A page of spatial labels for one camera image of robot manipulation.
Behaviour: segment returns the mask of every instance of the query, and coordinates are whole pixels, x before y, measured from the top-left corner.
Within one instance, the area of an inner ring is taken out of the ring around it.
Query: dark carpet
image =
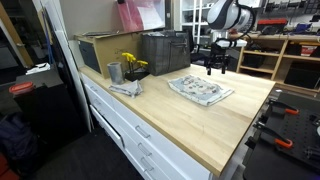
[[[101,128],[49,157],[34,180],[140,180],[123,152]]]

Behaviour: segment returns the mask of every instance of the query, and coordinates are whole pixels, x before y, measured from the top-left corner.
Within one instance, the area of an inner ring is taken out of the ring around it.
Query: white wall
[[[176,0],[173,3],[173,29],[181,31],[180,18],[181,18],[181,4],[180,0]]]
[[[63,0],[60,3],[69,40],[90,31],[123,30],[114,0]]]

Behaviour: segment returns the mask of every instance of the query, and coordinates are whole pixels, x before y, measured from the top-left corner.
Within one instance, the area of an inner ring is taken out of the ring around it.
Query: white drawer
[[[90,105],[92,114],[96,117],[100,126],[109,134],[113,141],[119,146],[120,149],[123,149],[122,138],[121,136],[104,120],[104,118],[98,113],[98,111]]]
[[[104,118],[107,119],[111,126],[118,130],[118,116],[116,115],[115,111],[95,92],[93,92],[87,84],[85,84],[85,87],[91,104]]]
[[[150,180],[167,180],[168,177],[161,169],[151,160],[146,158],[138,149],[137,144],[126,133],[122,133],[124,141],[124,152],[131,163],[136,167],[139,173]]]
[[[127,123],[126,120],[119,120],[120,129],[127,134],[130,134],[132,140],[136,143],[137,148],[144,154],[147,159],[152,160],[157,166],[165,172],[165,174],[172,180],[184,180],[188,179],[184,177],[184,173],[179,170],[174,164],[170,163],[170,160],[159,152],[153,145],[141,138],[135,129]]]
[[[101,99],[103,99],[111,107],[111,109],[114,109],[112,102],[113,97],[107,91],[105,91],[103,88],[101,88],[98,84],[93,82],[84,74],[82,74],[82,79],[91,91],[95,92],[98,96],[100,96]]]
[[[132,136],[135,140],[138,139],[136,136],[144,139],[149,143],[154,149],[156,149],[159,154],[163,156],[165,160],[168,161],[173,167],[177,167],[177,171],[181,173],[181,176],[186,179],[199,179],[207,180],[210,178],[210,171],[195,161],[192,157],[182,151],[179,147],[173,144],[170,140],[165,138],[157,130],[152,128],[139,116],[133,113],[130,109],[125,107],[118,100],[114,99],[114,109],[116,114],[119,116],[119,125],[122,127],[123,122],[126,121],[132,126],[135,133],[128,130],[128,134]]]

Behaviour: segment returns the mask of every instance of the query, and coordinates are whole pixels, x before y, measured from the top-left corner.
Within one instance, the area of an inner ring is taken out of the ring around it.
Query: clamp
[[[286,138],[282,137],[280,134],[276,133],[274,130],[266,127],[266,125],[264,123],[262,123],[261,121],[257,121],[253,125],[253,127],[259,129],[261,132],[264,132],[264,133],[274,137],[275,138],[274,142],[278,146],[290,149],[293,145],[293,142],[290,139],[286,139]]]
[[[272,112],[272,107],[278,107],[278,108],[283,108],[284,112],[292,115],[297,115],[299,114],[299,109],[294,108],[288,104],[285,104],[283,102],[277,101],[276,99],[270,98],[269,101],[267,102],[269,104],[269,108],[266,114],[270,114]]]

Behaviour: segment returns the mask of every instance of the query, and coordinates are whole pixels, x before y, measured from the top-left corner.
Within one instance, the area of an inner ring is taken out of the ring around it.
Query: butcher block counter
[[[112,92],[110,79],[89,68],[80,68],[105,91],[136,113],[194,160],[219,177],[242,140],[275,82],[247,75],[191,65],[161,76],[149,75],[140,81],[143,92],[136,98]],[[234,92],[205,107],[173,91],[168,80],[186,75],[201,77]]]

